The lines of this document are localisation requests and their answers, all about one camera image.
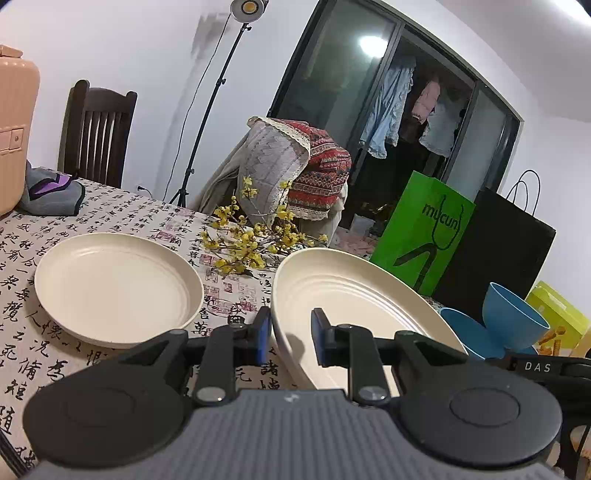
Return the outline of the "studio light on stand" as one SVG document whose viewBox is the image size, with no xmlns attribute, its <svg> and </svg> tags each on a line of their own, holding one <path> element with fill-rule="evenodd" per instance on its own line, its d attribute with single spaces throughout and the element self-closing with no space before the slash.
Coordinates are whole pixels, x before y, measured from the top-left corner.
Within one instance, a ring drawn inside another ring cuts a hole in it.
<svg viewBox="0 0 591 480">
<path fill-rule="evenodd" d="M 222 86 L 226 82 L 226 73 L 228 73 L 228 67 L 231 64 L 233 57 L 235 56 L 236 50 L 238 49 L 238 45 L 240 41 L 242 41 L 242 37 L 252 30 L 252 24 L 256 21 L 259 21 L 260 18 L 263 17 L 264 13 L 266 13 L 267 7 L 269 7 L 270 2 L 266 0 L 256 0 L 256 1 L 232 1 L 229 7 L 228 17 L 224 21 L 221 34 L 219 34 L 218 39 L 213 47 L 211 56 L 207 60 L 204 70 L 201 72 L 200 78 L 197 81 L 197 86 L 195 86 L 189 105 L 187 106 L 182 123 L 180 126 L 180 131 L 178 135 L 178 142 L 176 146 L 176 151 L 174 154 L 174 158 L 172 160 L 172 165 L 170 167 L 168 179 L 166 181 L 166 185 L 164 188 L 164 194 L 162 200 L 165 201 L 168 192 L 171 186 L 171 182 L 176 171 L 177 162 L 180 158 L 180 153 L 182 150 L 182 144 L 184 140 L 185 129 L 187 125 L 187 121 L 189 119 L 191 110 L 193 108 L 194 103 L 197 101 L 198 92 L 200 91 L 200 87 L 202 83 L 204 83 L 205 77 L 211 69 L 211 65 L 213 60 L 215 59 L 219 47 L 221 46 L 221 40 L 228 29 L 229 21 L 231 19 L 235 20 L 240 24 L 238 33 L 235 36 L 235 40 L 233 40 L 231 47 L 228 51 L 228 55 L 226 55 L 224 62 L 221 67 L 221 72 L 217 75 L 216 81 L 214 83 L 213 90 L 211 92 L 211 96 L 209 96 L 207 105 L 204 110 L 204 114 L 202 115 L 199 128 L 197 130 L 197 135 L 194 138 L 191 151 L 187 160 L 186 167 L 184 169 L 183 177 L 180 186 L 176 190 L 176 192 L 169 198 L 169 203 L 176 205 L 179 208 L 184 208 L 187 206 L 187 198 L 188 198 L 188 184 L 191 179 L 191 176 L 194 174 L 194 162 L 195 158 L 197 158 L 197 151 L 200 146 L 202 137 L 204 137 L 205 127 L 207 126 L 207 122 L 209 117 L 211 117 L 211 111 L 213 109 L 214 103 L 216 98 L 221 90 Z"/>
</svg>

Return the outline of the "hanging light blue shirt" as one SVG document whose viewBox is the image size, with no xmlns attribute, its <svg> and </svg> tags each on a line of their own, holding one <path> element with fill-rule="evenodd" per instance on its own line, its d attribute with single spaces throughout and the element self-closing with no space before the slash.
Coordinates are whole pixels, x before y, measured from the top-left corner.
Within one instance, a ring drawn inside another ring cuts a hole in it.
<svg viewBox="0 0 591 480">
<path fill-rule="evenodd" d="M 370 108 L 360 145 L 377 159 L 387 158 L 388 143 L 393 146 L 398 144 L 408 94 L 414 84 L 415 68 L 414 56 L 394 59 Z"/>
</svg>

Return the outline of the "black paper bag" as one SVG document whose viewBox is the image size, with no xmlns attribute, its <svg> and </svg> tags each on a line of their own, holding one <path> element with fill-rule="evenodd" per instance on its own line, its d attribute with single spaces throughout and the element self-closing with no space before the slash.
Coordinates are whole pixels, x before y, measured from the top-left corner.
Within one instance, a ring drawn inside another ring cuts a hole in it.
<svg viewBox="0 0 591 480">
<path fill-rule="evenodd" d="M 556 237 L 556 229 L 488 187 L 482 188 L 469 224 L 432 298 L 483 321 L 491 283 L 524 299 Z"/>
</svg>

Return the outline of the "cream plate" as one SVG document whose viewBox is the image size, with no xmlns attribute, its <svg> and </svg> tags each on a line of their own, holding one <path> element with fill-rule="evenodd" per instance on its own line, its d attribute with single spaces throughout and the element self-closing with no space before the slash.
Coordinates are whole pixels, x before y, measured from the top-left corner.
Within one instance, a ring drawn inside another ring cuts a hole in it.
<svg viewBox="0 0 591 480">
<path fill-rule="evenodd" d="M 184 330 L 204 303 L 204 283 L 184 258 L 122 233 L 58 243 L 39 261 L 34 286 L 40 305 L 64 331 L 114 349 Z"/>
<path fill-rule="evenodd" d="M 273 277 L 270 309 L 280 358 L 301 389 L 348 388 L 346 370 L 318 366 L 311 311 L 332 325 L 352 324 L 378 338 L 420 333 L 461 353 L 461 341 L 437 310 L 404 282 L 355 255 L 310 248 L 287 256 Z"/>
</svg>

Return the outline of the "green paper bag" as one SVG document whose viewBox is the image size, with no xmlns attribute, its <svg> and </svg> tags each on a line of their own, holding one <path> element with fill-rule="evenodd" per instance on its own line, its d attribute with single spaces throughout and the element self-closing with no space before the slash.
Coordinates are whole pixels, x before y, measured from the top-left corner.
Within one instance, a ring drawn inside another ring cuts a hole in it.
<svg viewBox="0 0 591 480">
<path fill-rule="evenodd" d="M 471 220 L 475 204 L 440 180 L 414 172 L 370 262 L 430 296 Z"/>
</svg>

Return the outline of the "grey purple cloth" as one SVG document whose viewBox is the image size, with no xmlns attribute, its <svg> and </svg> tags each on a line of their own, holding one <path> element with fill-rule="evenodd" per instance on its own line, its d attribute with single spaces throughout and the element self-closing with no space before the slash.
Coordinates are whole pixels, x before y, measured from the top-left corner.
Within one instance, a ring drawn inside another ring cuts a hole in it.
<svg viewBox="0 0 591 480">
<path fill-rule="evenodd" d="M 26 164 L 25 186 L 17 205 L 33 216 L 77 216 L 85 198 L 85 187 L 76 175 L 68 175 Z"/>
</svg>

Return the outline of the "blue bowl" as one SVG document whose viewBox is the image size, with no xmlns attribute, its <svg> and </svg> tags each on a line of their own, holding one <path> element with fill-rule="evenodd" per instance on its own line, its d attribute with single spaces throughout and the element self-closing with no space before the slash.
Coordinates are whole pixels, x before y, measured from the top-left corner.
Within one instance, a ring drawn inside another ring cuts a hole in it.
<svg viewBox="0 0 591 480">
<path fill-rule="evenodd" d="M 521 351 L 550 331 L 549 323 L 525 300 L 491 282 L 482 307 L 486 328 L 505 347 Z"/>
<path fill-rule="evenodd" d="M 442 308 L 440 315 L 454 331 L 471 357 L 478 360 L 504 357 L 503 346 L 494 340 L 488 330 L 479 322 L 453 308 Z"/>
</svg>

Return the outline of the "yellow-green snack box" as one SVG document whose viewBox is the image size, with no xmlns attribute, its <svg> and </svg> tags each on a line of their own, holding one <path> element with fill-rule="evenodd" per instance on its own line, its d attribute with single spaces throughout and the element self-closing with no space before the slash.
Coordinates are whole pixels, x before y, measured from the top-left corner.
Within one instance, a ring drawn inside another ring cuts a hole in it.
<svg viewBox="0 0 591 480">
<path fill-rule="evenodd" d="M 569 356 L 590 328 L 590 320 L 550 285 L 539 281 L 526 298 L 549 324 L 534 344 L 544 356 Z"/>
</svg>

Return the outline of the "pink small suitcase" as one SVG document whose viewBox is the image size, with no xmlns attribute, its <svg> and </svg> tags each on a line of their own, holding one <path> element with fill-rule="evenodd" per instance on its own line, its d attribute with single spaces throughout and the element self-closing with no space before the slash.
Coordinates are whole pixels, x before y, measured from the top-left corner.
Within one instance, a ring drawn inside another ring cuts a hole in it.
<svg viewBox="0 0 591 480">
<path fill-rule="evenodd" d="M 25 187 L 27 149 L 40 85 L 37 66 L 23 52 L 1 46 L 0 214 L 10 212 Z"/>
</svg>

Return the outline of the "dark wooden chair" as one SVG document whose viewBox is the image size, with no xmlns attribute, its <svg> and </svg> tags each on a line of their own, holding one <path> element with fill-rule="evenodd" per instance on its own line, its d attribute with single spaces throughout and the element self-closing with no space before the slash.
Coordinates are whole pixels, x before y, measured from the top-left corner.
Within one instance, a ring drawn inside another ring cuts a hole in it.
<svg viewBox="0 0 591 480">
<path fill-rule="evenodd" d="M 134 91 L 121 94 L 77 81 L 64 114 L 59 169 L 119 188 L 136 102 Z"/>
</svg>

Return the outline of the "yellow flower branch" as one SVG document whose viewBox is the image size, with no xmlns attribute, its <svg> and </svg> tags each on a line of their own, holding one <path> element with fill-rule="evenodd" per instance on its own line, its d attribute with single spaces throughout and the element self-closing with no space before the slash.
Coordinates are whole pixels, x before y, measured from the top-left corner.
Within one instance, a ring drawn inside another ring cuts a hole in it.
<svg viewBox="0 0 591 480">
<path fill-rule="evenodd" d="M 201 229 L 198 241 L 214 256 L 213 268 L 222 276 L 250 275 L 256 270 L 276 268 L 291 253 L 315 247 L 327 247 L 329 237 L 313 236 L 296 225 L 288 194 L 293 184 L 281 180 L 279 203 L 270 212 L 254 211 L 254 219 L 245 215 L 240 202 L 255 207 L 259 189 L 252 177 L 242 177 L 238 191 L 226 204 L 217 206 Z"/>
</svg>

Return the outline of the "hanging pink garment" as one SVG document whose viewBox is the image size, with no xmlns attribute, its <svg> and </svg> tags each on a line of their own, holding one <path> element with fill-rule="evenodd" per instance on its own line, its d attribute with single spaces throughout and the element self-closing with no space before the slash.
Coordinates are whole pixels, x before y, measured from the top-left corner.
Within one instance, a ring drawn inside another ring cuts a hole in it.
<svg viewBox="0 0 591 480">
<path fill-rule="evenodd" d="M 412 117 L 423 124 L 434 110 L 441 94 L 439 78 L 435 77 L 422 90 L 412 109 Z"/>
</svg>

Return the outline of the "patterned blanket on chair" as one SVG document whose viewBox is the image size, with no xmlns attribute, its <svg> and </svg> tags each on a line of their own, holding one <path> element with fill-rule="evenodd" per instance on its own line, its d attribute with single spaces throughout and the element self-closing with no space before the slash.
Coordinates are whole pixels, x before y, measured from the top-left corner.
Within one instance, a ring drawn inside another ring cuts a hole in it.
<svg viewBox="0 0 591 480">
<path fill-rule="evenodd" d="M 304 121 L 253 116 L 195 200 L 211 215 L 238 197 L 252 223 L 273 224 L 286 203 L 298 230 L 314 237 L 335 233 L 348 197 L 352 159 L 325 130 Z"/>
</svg>

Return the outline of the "blue bowl top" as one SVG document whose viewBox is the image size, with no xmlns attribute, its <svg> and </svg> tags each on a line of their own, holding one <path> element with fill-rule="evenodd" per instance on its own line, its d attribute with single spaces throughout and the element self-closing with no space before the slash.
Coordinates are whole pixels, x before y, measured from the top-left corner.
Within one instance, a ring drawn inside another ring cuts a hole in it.
<svg viewBox="0 0 591 480">
<path fill-rule="evenodd" d="M 525 300 L 491 282 L 482 307 L 486 328 L 505 347 L 521 351 L 550 331 L 549 323 Z"/>
</svg>

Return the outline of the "blue bowl left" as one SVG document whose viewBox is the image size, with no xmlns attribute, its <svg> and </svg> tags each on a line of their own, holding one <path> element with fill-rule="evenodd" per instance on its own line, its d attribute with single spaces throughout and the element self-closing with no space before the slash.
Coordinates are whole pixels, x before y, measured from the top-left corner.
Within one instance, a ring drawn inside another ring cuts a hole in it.
<svg viewBox="0 0 591 480">
<path fill-rule="evenodd" d="M 488 330 L 479 322 L 453 308 L 442 308 L 440 315 L 454 331 L 471 357 L 478 360 L 504 357 L 503 346 L 494 340 Z"/>
</svg>

